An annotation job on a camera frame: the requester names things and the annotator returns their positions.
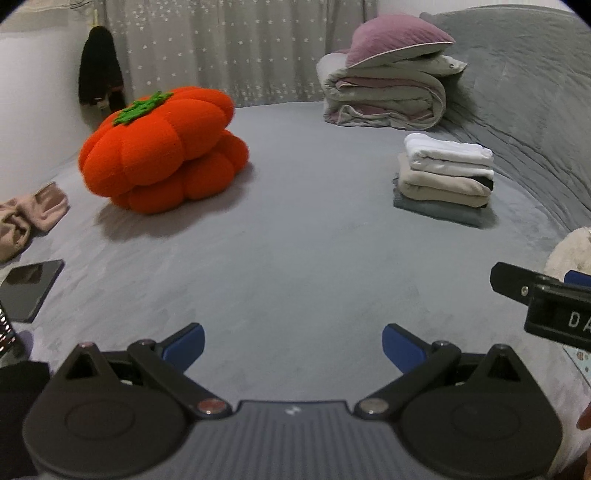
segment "green pumpkin stem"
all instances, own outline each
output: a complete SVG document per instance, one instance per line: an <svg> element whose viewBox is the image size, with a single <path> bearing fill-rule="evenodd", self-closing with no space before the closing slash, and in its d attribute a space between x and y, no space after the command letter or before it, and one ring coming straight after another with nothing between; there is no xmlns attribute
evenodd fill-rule
<svg viewBox="0 0 591 480"><path fill-rule="evenodd" d="M136 100L127 108L124 108L119 112L119 115L113 120L113 125L129 125L134 120L147 115L156 107L162 105L172 95L172 92L162 93L159 90L147 100Z"/></svg>

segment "stack of folded clothes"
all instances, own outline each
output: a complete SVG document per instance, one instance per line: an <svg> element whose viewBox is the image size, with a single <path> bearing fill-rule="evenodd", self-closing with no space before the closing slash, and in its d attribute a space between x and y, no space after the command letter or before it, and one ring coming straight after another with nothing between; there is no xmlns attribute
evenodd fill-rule
<svg viewBox="0 0 591 480"><path fill-rule="evenodd" d="M434 218L481 227L494 188L493 154L413 133L398 156L394 206Z"/></svg>

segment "blue gripper pad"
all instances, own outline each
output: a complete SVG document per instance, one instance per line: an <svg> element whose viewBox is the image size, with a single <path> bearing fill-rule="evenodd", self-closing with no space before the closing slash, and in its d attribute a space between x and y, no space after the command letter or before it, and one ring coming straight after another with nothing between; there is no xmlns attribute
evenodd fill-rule
<svg viewBox="0 0 591 480"><path fill-rule="evenodd" d="M162 359L179 372L184 372L203 353L205 330L201 325L195 325L179 333L182 335L163 347Z"/></svg>
<svg viewBox="0 0 591 480"><path fill-rule="evenodd" d="M388 325L382 332L384 354L403 374L427 359L426 345L400 327Z"/></svg>
<svg viewBox="0 0 591 480"><path fill-rule="evenodd" d="M564 283L580 285L582 287L591 287L591 275L586 275L576 270L570 270L564 276Z"/></svg>

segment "gray headboard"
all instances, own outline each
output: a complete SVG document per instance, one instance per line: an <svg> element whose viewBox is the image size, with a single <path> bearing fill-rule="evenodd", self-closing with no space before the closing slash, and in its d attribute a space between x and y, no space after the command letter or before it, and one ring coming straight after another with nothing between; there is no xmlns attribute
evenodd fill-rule
<svg viewBox="0 0 591 480"><path fill-rule="evenodd" d="M591 225L591 30L567 11L477 7L422 18L468 62L439 129L496 154L565 229Z"/></svg>

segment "pink pillow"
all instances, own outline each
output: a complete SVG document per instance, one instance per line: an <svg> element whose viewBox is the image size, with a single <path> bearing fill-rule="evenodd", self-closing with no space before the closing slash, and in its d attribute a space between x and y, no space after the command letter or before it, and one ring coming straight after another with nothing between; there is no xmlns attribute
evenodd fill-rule
<svg viewBox="0 0 591 480"><path fill-rule="evenodd" d="M456 41L411 15L380 15L353 34L347 67L375 67L445 50Z"/></svg>

